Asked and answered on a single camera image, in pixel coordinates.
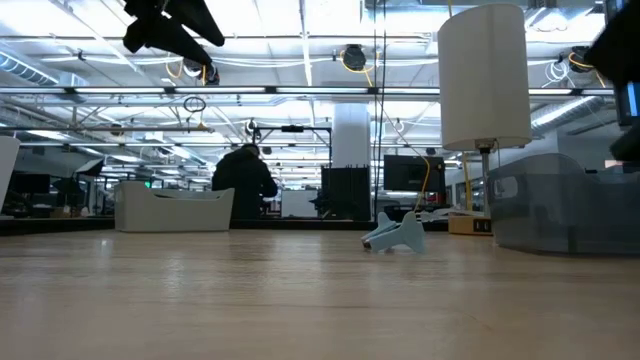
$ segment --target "wooden tabletop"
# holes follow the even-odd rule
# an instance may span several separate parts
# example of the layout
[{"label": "wooden tabletop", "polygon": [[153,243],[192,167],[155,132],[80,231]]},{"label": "wooden tabletop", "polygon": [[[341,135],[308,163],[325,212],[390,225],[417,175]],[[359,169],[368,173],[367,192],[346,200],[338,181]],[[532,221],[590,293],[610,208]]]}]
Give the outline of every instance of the wooden tabletop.
[{"label": "wooden tabletop", "polygon": [[428,233],[0,239],[0,359],[638,359],[640,260]]}]

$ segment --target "overhead pipe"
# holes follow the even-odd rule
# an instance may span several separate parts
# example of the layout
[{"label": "overhead pipe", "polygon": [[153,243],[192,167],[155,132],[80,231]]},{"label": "overhead pipe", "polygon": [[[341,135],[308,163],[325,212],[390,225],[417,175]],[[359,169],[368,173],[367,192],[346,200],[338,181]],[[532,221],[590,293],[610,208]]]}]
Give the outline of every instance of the overhead pipe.
[{"label": "overhead pipe", "polygon": [[138,74],[142,75],[143,77],[145,77],[152,84],[155,84],[155,85],[158,84],[156,81],[151,79],[140,67],[138,67],[136,64],[131,62],[129,59],[127,59],[127,57],[124,56],[124,54],[122,54],[120,52],[120,50],[118,50],[115,46],[113,46],[113,44],[109,43],[109,41],[107,41],[95,29],[93,29],[89,24],[84,22],[84,20],[82,20],[78,15],[76,15],[73,12],[73,9],[71,8],[71,6],[69,6],[69,4],[66,1],[64,3],[60,3],[58,0],[49,0],[49,2],[52,3],[58,9],[60,9],[65,14],[69,15],[69,17],[75,19],[77,22],[82,24],[87,30],[89,30],[89,32],[91,32],[91,34],[93,35],[95,40],[101,42],[106,48],[109,49],[109,51],[113,55],[115,55],[116,57],[118,57],[119,59],[124,61],[131,69],[133,69],[133,71],[135,71],[136,73],[138,73]]},{"label": "overhead pipe", "polygon": [[595,114],[605,105],[606,101],[600,96],[588,96],[564,104],[547,105],[531,113],[533,135],[543,135],[550,130]]}]

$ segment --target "plastic container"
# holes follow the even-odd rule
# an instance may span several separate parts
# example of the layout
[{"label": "plastic container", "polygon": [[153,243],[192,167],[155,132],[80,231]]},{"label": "plastic container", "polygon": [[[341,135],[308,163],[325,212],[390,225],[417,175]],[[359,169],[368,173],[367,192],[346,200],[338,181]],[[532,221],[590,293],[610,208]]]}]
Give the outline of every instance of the plastic container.
[{"label": "plastic container", "polygon": [[640,173],[586,174],[561,154],[489,172],[496,242],[530,251],[640,254]]}]

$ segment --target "computer monitor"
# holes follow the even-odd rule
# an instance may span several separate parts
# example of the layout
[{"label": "computer monitor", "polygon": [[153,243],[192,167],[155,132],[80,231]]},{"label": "computer monitor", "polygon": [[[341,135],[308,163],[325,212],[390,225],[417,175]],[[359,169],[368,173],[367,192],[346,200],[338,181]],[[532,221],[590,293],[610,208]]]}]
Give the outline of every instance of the computer monitor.
[{"label": "computer monitor", "polygon": [[[425,156],[431,170],[426,192],[444,193],[444,160],[441,157]],[[427,165],[420,156],[384,156],[384,189],[392,191],[422,191]]]},{"label": "computer monitor", "polygon": [[9,188],[18,194],[48,194],[51,176],[48,174],[27,174],[14,172]]}]

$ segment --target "light blue toy airplane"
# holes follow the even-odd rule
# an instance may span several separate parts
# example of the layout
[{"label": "light blue toy airplane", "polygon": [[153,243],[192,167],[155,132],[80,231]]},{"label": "light blue toy airplane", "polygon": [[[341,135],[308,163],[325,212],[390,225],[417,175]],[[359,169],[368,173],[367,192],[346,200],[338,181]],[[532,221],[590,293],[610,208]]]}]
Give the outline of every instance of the light blue toy airplane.
[{"label": "light blue toy airplane", "polygon": [[418,222],[416,213],[409,211],[405,214],[401,224],[389,220],[384,212],[378,214],[378,228],[362,237],[366,248],[373,252],[389,249],[395,245],[404,244],[411,250],[424,254],[424,229]]}]

